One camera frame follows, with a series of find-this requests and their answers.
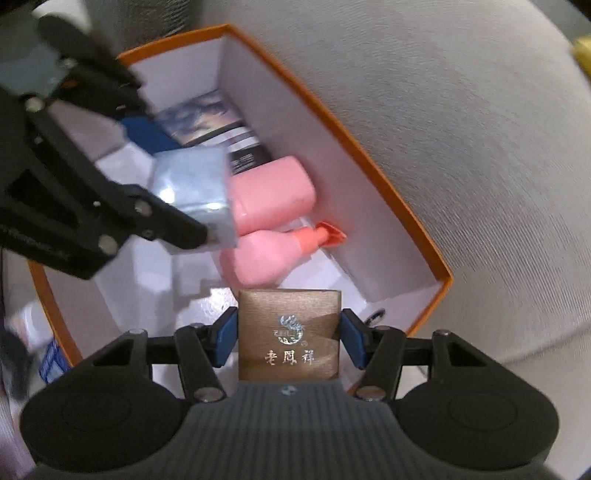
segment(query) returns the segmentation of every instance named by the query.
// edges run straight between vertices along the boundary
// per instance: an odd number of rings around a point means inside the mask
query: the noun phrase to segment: brown jewelry box
[[[238,307],[240,380],[338,377],[339,291],[242,290]]]

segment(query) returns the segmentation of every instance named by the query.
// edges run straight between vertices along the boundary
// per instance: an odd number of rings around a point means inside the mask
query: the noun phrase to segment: blue gripper pad
[[[230,307],[222,313],[212,325],[210,335],[216,347],[209,355],[209,361],[213,367],[219,368],[224,366],[238,341],[238,309]]]
[[[368,328],[351,309],[340,312],[340,339],[355,367],[364,369],[368,364],[365,351],[365,331]]]
[[[182,148],[160,126],[146,116],[132,116],[119,122],[127,130],[127,138],[150,155]]]

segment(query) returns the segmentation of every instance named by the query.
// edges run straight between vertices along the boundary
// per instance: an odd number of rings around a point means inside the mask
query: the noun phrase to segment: open box
[[[417,218],[340,122],[262,47],[232,25],[156,41],[121,55],[144,81],[155,112],[216,88],[238,107],[274,158],[296,156],[317,190],[304,222],[329,221],[348,240],[319,251],[282,283],[286,288],[342,291],[343,308],[363,318],[385,308],[383,321],[409,335],[426,321],[452,284],[451,274]],[[122,183],[146,184],[153,158],[125,141],[107,119],[56,105],[53,114],[81,149]],[[144,328],[170,335],[180,326],[213,323],[236,300],[215,254],[171,256],[159,242],[132,238],[90,281],[30,263],[39,298],[71,364],[122,332]],[[341,349],[340,376],[357,377]],[[235,388],[236,353],[220,369]],[[172,367],[154,379],[180,394]]]

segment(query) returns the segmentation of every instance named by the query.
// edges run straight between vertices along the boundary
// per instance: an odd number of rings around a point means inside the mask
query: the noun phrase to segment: yellow object
[[[579,62],[587,76],[591,78],[591,35],[574,41],[573,57]]]

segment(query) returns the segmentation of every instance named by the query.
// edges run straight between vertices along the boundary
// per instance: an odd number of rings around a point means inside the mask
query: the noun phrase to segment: blue object
[[[146,116],[124,118],[119,123],[127,130],[127,138],[150,155],[182,148],[160,126]]]
[[[71,367],[63,356],[56,339],[53,339],[49,345],[47,345],[47,350],[43,356],[41,365],[39,365],[39,376],[45,383],[49,384],[61,377],[70,368]]]
[[[209,361],[214,367],[219,368],[225,365],[238,341],[238,309],[236,307],[228,308],[216,320],[212,325],[212,336],[216,348]]]
[[[366,328],[351,310],[345,309],[340,313],[340,339],[354,366],[359,369],[364,369],[368,364],[363,342],[363,330]]]

